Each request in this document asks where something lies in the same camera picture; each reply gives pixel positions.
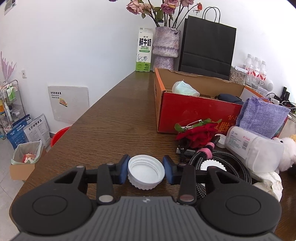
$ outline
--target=purple vase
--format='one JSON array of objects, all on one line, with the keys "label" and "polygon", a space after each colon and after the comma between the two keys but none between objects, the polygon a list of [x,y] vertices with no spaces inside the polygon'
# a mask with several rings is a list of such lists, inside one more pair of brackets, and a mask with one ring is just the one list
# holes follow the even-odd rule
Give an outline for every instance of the purple vase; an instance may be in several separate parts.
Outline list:
[{"label": "purple vase", "polygon": [[156,55],[154,68],[174,69],[174,58],[179,57],[181,31],[170,27],[156,27],[152,53]]}]

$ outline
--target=red artificial rose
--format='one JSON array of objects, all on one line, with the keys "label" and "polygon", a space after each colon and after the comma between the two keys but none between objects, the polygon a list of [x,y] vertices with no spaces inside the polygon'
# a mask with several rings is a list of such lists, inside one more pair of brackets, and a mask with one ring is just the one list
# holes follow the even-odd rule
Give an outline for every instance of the red artificial rose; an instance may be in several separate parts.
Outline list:
[{"label": "red artificial rose", "polygon": [[191,148],[197,148],[206,145],[217,133],[215,127],[219,123],[208,123],[202,126],[189,129],[185,132],[180,132],[176,140],[186,138],[190,140],[189,146]]}]

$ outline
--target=white stuffed toy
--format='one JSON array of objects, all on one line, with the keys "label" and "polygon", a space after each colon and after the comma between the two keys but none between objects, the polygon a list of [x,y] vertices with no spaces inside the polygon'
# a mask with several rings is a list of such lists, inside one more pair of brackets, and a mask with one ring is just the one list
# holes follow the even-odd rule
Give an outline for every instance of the white stuffed toy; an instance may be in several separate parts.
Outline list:
[{"label": "white stuffed toy", "polygon": [[283,142],[284,144],[283,156],[280,160],[278,168],[275,170],[277,173],[279,173],[279,171],[284,172],[296,163],[296,135],[285,137],[283,139],[275,137],[273,140]]}]

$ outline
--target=wood grain surface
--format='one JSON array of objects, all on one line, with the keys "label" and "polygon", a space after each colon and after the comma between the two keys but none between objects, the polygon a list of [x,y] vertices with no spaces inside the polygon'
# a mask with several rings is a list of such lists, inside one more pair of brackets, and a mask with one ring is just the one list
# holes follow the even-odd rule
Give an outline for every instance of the wood grain surface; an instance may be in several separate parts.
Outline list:
[{"label": "wood grain surface", "polygon": [[[60,138],[41,158],[16,199],[31,189],[77,165],[87,169],[100,164],[118,162],[124,154],[131,157],[147,154],[162,160],[170,155],[177,162],[174,134],[156,131],[154,74],[134,72],[105,94]],[[282,218],[276,235],[285,241],[296,240],[296,178],[282,173]],[[127,180],[113,185],[117,196],[173,196],[179,185],[171,186],[164,179],[156,188],[142,191]],[[95,199],[95,184],[87,195]]]}]

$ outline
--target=black circular pad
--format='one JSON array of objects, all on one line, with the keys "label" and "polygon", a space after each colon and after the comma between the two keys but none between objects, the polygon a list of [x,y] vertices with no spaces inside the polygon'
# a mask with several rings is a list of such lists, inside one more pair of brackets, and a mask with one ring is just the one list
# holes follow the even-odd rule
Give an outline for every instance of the black circular pad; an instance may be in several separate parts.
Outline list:
[{"label": "black circular pad", "polygon": [[17,199],[11,209],[18,229],[36,235],[72,231],[83,225],[92,211],[89,198],[68,184],[41,185]]},{"label": "black circular pad", "polygon": [[34,211],[41,215],[55,215],[64,211],[66,207],[67,200],[59,196],[41,197],[33,203]]},{"label": "black circular pad", "polygon": [[253,197],[234,196],[226,201],[229,211],[238,215],[251,215],[259,211],[260,203]]},{"label": "black circular pad", "polygon": [[277,199],[251,184],[221,184],[201,202],[206,221],[223,233],[255,236],[275,230],[281,217]]}]

